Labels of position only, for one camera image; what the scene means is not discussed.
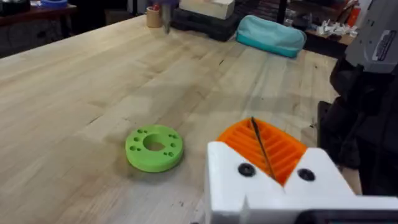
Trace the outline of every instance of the screw head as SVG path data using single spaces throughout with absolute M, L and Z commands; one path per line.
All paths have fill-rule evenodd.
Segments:
M 301 179 L 306 180 L 306 181 L 314 181 L 315 180 L 315 174 L 310 171 L 309 169 L 299 169 L 297 171 L 298 176 L 301 177 Z
M 238 167 L 238 171 L 241 175 L 245 177 L 252 177 L 256 174 L 256 170 L 252 164 L 242 163 Z

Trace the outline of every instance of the green plastic ring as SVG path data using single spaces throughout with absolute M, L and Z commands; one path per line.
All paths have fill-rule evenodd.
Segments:
M 163 145 L 159 151 L 145 146 L 156 142 Z M 126 154 L 130 164 L 145 172 L 163 172 L 173 168 L 182 158 L 182 138 L 171 128 L 163 125 L 143 126 L 126 139 Z

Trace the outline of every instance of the teal pouch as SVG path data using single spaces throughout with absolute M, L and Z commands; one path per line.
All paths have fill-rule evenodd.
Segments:
M 294 58 L 303 49 L 304 32 L 256 16 L 245 16 L 239 23 L 236 41 L 275 54 Z

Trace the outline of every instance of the white 3d printed part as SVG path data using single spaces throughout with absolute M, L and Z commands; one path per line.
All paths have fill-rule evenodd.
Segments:
M 328 154 L 308 148 L 284 186 L 258 167 L 243 176 L 238 167 L 251 164 L 223 142 L 207 147 L 205 204 L 207 224 L 294 223 L 306 210 L 398 210 L 398 198 L 357 196 Z M 310 170 L 311 181 L 298 175 Z

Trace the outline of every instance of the orange 3d printed part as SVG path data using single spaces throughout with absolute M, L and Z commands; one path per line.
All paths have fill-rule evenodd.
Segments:
M 268 158 L 264 157 L 250 118 L 230 126 L 217 141 L 222 141 L 233 148 L 269 176 L 273 171 L 275 180 L 284 185 L 307 147 L 270 124 L 258 119 L 255 119 L 255 123 Z

